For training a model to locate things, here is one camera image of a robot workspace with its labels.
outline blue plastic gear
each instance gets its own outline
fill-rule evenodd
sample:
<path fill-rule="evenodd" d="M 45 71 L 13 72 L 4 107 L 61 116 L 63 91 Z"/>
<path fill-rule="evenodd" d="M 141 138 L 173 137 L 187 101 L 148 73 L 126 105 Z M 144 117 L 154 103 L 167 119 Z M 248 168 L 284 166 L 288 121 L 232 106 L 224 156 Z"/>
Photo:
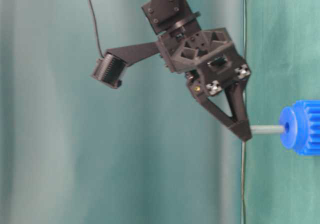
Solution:
<path fill-rule="evenodd" d="M 302 156 L 320 155 L 320 100 L 299 100 L 282 110 L 282 144 Z"/>

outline gray shaft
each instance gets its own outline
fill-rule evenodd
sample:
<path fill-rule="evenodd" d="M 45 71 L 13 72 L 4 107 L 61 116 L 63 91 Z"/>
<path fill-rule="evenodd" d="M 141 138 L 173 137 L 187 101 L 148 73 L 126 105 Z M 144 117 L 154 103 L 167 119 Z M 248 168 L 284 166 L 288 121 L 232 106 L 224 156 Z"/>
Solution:
<path fill-rule="evenodd" d="M 271 135 L 282 134 L 285 128 L 282 125 L 252 125 L 251 132 L 253 135 Z"/>

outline black cable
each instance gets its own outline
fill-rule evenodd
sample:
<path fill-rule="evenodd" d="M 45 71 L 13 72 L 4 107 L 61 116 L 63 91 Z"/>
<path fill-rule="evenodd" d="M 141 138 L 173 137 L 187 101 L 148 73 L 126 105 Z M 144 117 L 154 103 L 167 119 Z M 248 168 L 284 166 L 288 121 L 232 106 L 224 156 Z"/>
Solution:
<path fill-rule="evenodd" d="M 99 33 L 98 33 L 98 25 L 97 25 L 97 19 L 96 19 L 96 14 L 95 14 L 95 11 L 94 11 L 94 7 L 92 5 L 92 2 L 91 0 L 88 0 L 89 2 L 89 7 L 90 7 L 90 11 L 91 11 L 91 15 L 92 15 L 92 19 L 93 19 L 93 24 L 94 24 L 94 32 L 95 32 L 95 39 L 96 39 L 96 45 L 98 47 L 98 51 L 100 53 L 100 56 L 102 58 L 104 58 L 104 55 L 101 51 L 101 46 L 100 46 L 100 40 L 99 40 Z"/>
<path fill-rule="evenodd" d="M 243 0 L 243 57 L 247 57 L 247 0 Z M 247 106 L 247 90 L 244 90 L 244 104 Z M 246 184 L 246 142 L 242 142 L 241 146 L 241 223 L 246 224 L 246 200 L 245 200 L 245 184 Z"/>

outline robotic arm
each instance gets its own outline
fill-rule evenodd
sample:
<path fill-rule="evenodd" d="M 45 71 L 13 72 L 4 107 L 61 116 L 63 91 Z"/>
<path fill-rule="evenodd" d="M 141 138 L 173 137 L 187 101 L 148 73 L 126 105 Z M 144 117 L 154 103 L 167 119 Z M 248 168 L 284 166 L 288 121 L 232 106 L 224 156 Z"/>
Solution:
<path fill-rule="evenodd" d="M 185 73 L 196 101 L 241 140 L 252 138 L 243 92 L 251 71 L 225 28 L 201 30 L 186 0 L 151 0 L 142 10 L 158 37 L 156 42 L 108 49 L 92 77 L 117 89 L 125 70 L 160 53 L 171 72 Z M 225 92 L 232 116 L 209 97 Z"/>

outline teal backdrop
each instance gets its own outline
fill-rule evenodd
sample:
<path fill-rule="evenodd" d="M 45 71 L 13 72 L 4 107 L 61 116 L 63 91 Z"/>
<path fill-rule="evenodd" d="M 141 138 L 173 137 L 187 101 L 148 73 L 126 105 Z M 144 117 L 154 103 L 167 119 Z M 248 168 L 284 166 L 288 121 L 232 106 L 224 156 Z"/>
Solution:
<path fill-rule="evenodd" d="M 156 40 L 149 0 L 92 1 L 104 49 Z M 242 53 L 243 0 L 188 1 Z M 241 142 L 158 55 L 118 90 L 97 57 L 87 0 L 0 0 L 0 223 L 240 223 Z"/>
<path fill-rule="evenodd" d="M 320 1 L 246 0 L 252 124 L 272 125 L 285 106 L 320 99 Z M 317 224 L 320 158 L 286 150 L 278 135 L 246 145 L 247 224 Z"/>

